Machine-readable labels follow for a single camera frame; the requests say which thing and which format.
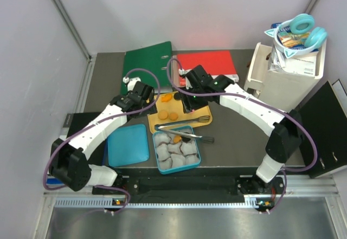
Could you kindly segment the metal kitchen tongs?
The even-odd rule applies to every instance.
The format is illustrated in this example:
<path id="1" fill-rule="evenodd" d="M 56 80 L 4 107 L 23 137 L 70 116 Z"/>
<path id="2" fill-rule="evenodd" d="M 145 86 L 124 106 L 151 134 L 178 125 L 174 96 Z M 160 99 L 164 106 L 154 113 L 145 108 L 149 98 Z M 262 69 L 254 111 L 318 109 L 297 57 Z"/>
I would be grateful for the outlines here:
<path id="1" fill-rule="evenodd" d="M 202 136 L 202 135 L 196 135 L 192 133 L 186 133 L 181 131 L 181 127 L 183 127 L 184 124 L 190 124 L 190 123 L 207 123 L 211 117 L 209 115 L 203 115 L 198 118 L 190 119 L 190 120 L 181 120 L 181 121 L 175 121 L 175 122 L 169 122 L 166 124 L 156 124 L 155 130 L 156 131 L 162 131 L 165 133 L 175 134 L 179 135 L 181 137 L 190 139 L 190 140 L 197 140 L 201 141 L 203 143 L 207 144 L 213 144 L 215 139 L 214 137 L 209 136 Z"/>

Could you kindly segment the yellow plastic tray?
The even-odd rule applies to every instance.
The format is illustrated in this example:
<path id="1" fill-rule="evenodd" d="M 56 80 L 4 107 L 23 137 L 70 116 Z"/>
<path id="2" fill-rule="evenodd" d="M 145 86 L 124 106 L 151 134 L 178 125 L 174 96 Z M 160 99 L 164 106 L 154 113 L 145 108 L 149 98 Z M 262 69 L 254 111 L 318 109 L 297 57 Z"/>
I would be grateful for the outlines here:
<path id="1" fill-rule="evenodd" d="M 156 107 L 157 107 L 158 112 L 161 110 L 166 110 L 168 112 L 168 114 L 175 112 L 178 114 L 178 119 L 176 121 L 190 120 L 190 119 L 198 118 L 198 117 L 203 116 L 203 115 L 209 115 L 211 117 L 211 119 L 207 123 L 195 122 L 195 123 L 188 124 L 189 126 L 191 126 L 193 128 L 209 125 L 212 123 L 213 117 L 212 117 L 212 113 L 211 113 L 209 106 L 202 107 L 201 109 L 198 109 L 198 110 L 191 112 L 191 113 L 184 113 L 182 101 L 181 100 L 176 101 L 174 99 L 175 93 L 177 93 L 177 92 L 171 92 L 172 99 L 169 102 L 161 102 L 161 96 L 163 96 L 167 93 L 161 94 L 159 96 L 159 99 L 156 102 Z M 151 133 L 155 133 L 155 131 L 156 131 L 155 125 L 156 124 L 166 124 L 169 122 L 175 122 L 175 121 L 171 121 L 169 119 L 169 117 L 165 120 L 160 120 L 157 116 L 158 112 L 156 114 L 151 114 L 151 115 L 147 116 L 148 122 L 149 122 L 149 129 L 150 129 Z"/>

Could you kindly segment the black round cookie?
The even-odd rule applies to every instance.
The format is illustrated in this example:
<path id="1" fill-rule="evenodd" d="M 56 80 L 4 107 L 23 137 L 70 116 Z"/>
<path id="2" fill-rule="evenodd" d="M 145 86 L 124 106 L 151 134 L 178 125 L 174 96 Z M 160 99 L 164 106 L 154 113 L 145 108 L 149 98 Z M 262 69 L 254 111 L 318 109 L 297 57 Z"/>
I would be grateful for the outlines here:
<path id="1" fill-rule="evenodd" d="M 189 143 L 189 142 L 191 142 L 191 138 L 182 137 L 182 142 L 184 142 L 184 143 Z"/>
<path id="2" fill-rule="evenodd" d="M 181 96 L 179 93 L 175 93 L 173 98 L 176 100 L 176 101 L 180 101 L 181 100 Z"/>

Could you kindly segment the orange scalloped cookie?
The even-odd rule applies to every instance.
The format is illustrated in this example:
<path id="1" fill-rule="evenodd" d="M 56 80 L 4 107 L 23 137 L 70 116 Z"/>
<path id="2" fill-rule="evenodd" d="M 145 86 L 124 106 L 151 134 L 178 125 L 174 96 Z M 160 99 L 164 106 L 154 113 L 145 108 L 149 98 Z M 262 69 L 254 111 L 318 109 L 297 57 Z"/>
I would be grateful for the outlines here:
<path id="1" fill-rule="evenodd" d="M 173 143 L 174 143 L 174 144 L 177 144 L 177 143 L 179 143 L 181 140 L 182 140 L 182 137 L 179 136 L 179 135 L 176 135 L 176 136 L 173 138 Z"/>

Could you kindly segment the teal tin lid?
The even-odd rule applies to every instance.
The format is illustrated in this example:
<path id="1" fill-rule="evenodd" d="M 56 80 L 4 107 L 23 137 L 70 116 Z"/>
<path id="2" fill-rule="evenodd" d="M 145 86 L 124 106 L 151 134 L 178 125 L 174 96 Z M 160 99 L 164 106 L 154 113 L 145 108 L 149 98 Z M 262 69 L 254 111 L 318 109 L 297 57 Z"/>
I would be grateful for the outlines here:
<path id="1" fill-rule="evenodd" d="M 144 124 L 120 127 L 106 139 L 106 165 L 122 167 L 149 159 L 147 131 Z"/>

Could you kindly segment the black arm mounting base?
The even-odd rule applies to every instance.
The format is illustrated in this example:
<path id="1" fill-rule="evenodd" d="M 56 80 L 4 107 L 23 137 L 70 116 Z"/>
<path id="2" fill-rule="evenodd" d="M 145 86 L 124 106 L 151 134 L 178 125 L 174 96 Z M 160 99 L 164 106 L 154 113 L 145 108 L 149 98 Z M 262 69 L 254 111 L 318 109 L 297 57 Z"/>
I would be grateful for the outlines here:
<path id="1" fill-rule="evenodd" d="M 260 193 L 281 194 L 284 181 L 275 177 L 268 185 L 262 185 L 255 176 L 254 167 L 196 167 L 194 169 L 161 174 L 157 168 L 117 169 L 114 186 L 136 195 L 141 192 L 158 190 L 222 190 L 232 195 Z"/>

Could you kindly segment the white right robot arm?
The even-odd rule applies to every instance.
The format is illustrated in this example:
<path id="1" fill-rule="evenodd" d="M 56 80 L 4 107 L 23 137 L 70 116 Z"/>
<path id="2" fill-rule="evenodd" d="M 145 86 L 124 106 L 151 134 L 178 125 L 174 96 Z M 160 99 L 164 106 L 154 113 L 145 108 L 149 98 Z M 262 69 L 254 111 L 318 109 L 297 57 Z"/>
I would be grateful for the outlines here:
<path id="1" fill-rule="evenodd" d="M 266 155 L 256 171 L 253 187 L 259 193 L 270 190 L 274 177 L 303 141 L 303 132 L 297 126 L 301 122 L 300 114 L 295 110 L 286 113 L 270 108 L 229 77 L 212 77 L 201 65 L 178 72 L 185 78 L 185 88 L 180 95 L 187 112 L 215 102 L 239 113 L 268 136 Z"/>

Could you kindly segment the orange fish-shaped cookie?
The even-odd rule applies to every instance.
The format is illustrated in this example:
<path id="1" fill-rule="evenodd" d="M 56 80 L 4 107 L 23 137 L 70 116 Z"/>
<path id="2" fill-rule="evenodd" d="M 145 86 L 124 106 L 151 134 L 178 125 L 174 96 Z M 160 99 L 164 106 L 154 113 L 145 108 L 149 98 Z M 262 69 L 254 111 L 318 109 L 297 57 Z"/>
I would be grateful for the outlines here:
<path id="1" fill-rule="evenodd" d="M 161 102 L 169 102 L 172 99 L 172 94 L 168 93 L 161 96 Z"/>

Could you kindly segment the orange round cookie lower left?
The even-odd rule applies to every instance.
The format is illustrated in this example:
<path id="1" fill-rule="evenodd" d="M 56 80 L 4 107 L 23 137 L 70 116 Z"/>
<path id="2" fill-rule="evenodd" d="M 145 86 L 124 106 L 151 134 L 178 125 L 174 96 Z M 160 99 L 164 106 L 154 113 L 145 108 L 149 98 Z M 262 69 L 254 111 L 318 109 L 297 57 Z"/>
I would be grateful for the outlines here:
<path id="1" fill-rule="evenodd" d="M 169 114 L 168 114 L 168 112 L 166 110 L 161 110 L 161 111 L 158 112 L 157 116 L 158 116 L 158 118 L 160 120 L 165 120 L 165 119 L 168 118 Z"/>

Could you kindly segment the red folder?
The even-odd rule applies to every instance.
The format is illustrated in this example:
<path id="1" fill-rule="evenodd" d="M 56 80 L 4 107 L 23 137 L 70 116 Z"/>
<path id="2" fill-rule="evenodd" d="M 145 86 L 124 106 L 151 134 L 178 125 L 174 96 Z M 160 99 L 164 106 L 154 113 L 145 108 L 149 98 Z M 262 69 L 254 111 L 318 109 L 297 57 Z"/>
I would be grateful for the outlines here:
<path id="1" fill-rule="evenodd" d="M 232 56 L 228 50 L 178 54 L 177 59 L 184 70 L 201 65 L 213 78 L 225 75 L 234 82 L 239 81 Z"/>

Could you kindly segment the black notebook at left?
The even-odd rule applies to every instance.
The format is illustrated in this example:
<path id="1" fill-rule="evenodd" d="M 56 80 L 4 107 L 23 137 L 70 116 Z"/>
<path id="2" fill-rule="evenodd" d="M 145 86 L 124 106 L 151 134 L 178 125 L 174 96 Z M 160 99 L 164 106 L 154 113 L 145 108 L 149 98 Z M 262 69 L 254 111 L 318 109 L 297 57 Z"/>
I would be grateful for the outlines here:
<path id="1" fill-rule="evenodd" d="M 68 137 L 72 136 L 76 132 L 83 129 L 87 124 L 89 124 L 93 119 L 95 119 L 100 112 L 87 112 L 87 113 L 69 113 L 67 114 L 61 134 L 60 139 L 66 140 Z M 106 165 L 107 163 L 107 142 L 103 141 L 93 152 L 88 162 L 94 165 Z"/>

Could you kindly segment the white storage cabinet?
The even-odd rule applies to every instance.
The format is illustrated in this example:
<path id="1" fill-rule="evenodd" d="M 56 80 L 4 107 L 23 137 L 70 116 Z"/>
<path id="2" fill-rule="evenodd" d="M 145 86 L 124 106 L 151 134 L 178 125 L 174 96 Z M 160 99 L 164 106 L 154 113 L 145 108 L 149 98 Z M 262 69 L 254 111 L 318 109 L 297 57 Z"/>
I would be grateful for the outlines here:
<path id="1" fill-rule="evenodd" d="M 319 48 L 312 77 L 269 72 L 269 60 L 266 57 L 271 51 L 272 47 L 257 43 L 243 88 L 246 91 L 253 90 L 252 94 L 268 105 L 290 111 L 297 107 L 323 78 L 326 43 Z"/>

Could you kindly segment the blue folder at left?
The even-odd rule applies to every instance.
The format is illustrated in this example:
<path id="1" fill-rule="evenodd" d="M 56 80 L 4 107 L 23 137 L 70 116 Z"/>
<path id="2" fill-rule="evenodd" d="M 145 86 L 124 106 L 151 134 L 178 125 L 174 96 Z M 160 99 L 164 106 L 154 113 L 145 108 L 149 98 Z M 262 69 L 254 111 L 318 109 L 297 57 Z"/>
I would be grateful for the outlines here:
<path id="1" fill-rule="evenodd" d="M 50 177 L 46 180 L 46 185 L 47 186 L 61 186 L 61 185 L 63 185 L 63 183 L 56 178 Z"/>

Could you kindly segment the black binder at right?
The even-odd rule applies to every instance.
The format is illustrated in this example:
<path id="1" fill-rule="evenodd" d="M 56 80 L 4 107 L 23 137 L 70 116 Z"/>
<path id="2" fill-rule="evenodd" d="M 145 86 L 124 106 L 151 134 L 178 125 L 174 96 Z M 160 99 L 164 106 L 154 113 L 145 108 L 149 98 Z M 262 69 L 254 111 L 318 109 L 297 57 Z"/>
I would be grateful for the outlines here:
<path id="1" fill-rule="evenodd" d="M 327 81 L 299 110 L 316 144 L 318 158 L 307 171 L 318 178 L 346 168 L 346 113 Z"/>

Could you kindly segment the teal cat-ear headphones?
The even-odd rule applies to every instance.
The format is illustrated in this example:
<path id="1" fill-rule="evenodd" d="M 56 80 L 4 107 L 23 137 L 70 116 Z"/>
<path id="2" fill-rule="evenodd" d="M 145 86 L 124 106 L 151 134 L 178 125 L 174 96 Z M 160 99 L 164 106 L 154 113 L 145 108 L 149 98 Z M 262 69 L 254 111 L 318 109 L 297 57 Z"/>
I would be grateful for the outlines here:
<path id="1" fill-rule="evenodd" d="M 280 35 L 289 31 L 289 37 L 296 37 L 299 41 L 294 46 L 301 45 L 302 48 L 289 47 L 285 45 L 285 39 L 281 40 Z M 295 18 L 279 23 L 275 28 L 270 28 L 264 32 L 273 39 L 274 46 L 290 59 L 295 56 L 309 54 L 319 49 L 326 41 L 328 34 L 322 27 L 315 27 L 315 19 L 309 14 L 299 14 Z"/>

